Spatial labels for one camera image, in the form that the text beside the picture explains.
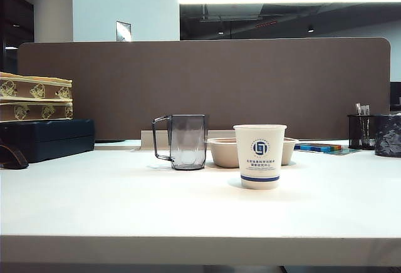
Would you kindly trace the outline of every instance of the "blue stripe on cup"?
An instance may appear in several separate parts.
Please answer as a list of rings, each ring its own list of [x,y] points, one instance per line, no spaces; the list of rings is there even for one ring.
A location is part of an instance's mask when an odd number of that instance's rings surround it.
[[[256,177],[248,177],[241,175],[241,178],[247,181],[254,181],[254,182],[272,182],[279,180],[280,176],[276,177],[266,177],[266,178],[256,178]]]

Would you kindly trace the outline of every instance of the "white pillar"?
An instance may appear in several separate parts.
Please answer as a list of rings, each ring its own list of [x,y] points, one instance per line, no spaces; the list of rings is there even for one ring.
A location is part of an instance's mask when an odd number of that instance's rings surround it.
[[[33,0],[35,42],[73,40],[73,0]]]

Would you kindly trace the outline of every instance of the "clear plastic mug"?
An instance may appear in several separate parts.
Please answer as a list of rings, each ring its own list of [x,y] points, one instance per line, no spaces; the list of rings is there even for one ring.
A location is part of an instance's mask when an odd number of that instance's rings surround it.
[[[157,152],[156,123],[167,120],[170,155]],[[152,122],[155,156],[171,162],[176,170],[199,170],[205,167],[207,117],[205,115],[165,115]]]

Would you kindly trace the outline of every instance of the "black strap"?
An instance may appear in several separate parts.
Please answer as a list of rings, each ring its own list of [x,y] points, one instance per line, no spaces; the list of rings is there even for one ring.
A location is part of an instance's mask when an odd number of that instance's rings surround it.
[[[3,164],[3,168],[19,170],[22,168],[27,168],[29,166],[28,162],[25,159],[25,156],[21,153],[21,151],[19,151],[16,146],[5,144],[0,138],[0,147],[11,152],[11,155],[13,156],[13,159],[10,162],[6,162]]]

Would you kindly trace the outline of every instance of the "cup logo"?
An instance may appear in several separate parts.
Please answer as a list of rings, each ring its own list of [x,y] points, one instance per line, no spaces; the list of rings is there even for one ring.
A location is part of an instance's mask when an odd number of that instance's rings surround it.
[[[256,140],[253,144],[253,151],[259,156],[266,154],[268,150],[269,148],[265,141]]]

